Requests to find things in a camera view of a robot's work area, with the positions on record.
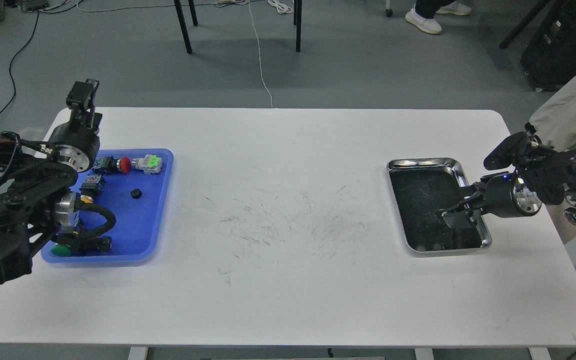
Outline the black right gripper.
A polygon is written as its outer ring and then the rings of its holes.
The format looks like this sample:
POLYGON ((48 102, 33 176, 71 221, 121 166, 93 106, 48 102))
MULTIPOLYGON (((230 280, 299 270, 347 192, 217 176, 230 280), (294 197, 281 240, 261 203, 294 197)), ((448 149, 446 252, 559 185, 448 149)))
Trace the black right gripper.
POLYGON ((435 210, 450 229, 476 228, 482 214, 499 218, 532 217, 542 208, 537 193, 515 172, 485 175, 458 189, 457 205, 435 210))

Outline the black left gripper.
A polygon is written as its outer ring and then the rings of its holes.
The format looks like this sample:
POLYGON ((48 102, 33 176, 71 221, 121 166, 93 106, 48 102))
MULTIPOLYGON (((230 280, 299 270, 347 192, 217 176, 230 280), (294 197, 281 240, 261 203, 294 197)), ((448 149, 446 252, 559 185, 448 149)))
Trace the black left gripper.
POLYGON ((48 138, 56 152, 55 161, 70 166, 77 173, 92 168, 100 148, 99 126, 103 114, 96 112, 94 105, 98 88, 96 79, 75 81, 66 97, 71 120, 58 125, 48 138))

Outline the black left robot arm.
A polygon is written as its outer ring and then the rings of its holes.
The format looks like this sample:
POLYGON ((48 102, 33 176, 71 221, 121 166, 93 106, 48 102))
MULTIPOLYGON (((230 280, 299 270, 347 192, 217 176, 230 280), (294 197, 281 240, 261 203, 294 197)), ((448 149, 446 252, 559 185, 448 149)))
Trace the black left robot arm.
POLYGON ((95 79, 74 83, 66 98, 70 118, 47 141, 0 133, 0 285, 31 274, 48 242, 74 249, 111 244, 115 214, 71 191, 99 152, 98 88, 95 79))

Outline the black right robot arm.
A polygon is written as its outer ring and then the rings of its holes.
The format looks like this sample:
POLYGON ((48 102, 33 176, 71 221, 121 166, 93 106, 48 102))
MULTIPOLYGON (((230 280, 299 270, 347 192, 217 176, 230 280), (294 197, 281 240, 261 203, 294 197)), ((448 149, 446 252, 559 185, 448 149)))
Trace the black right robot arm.
POLYGON ((558 152, 537 135, 518 132, 496 146, 483 166, 489 175, 460 187, 456 205, 435 211, 448 228, 474 228, 486 214, 532 217, 543 205, 564 202, 564 217, 576 226, 576 148, 558 152))

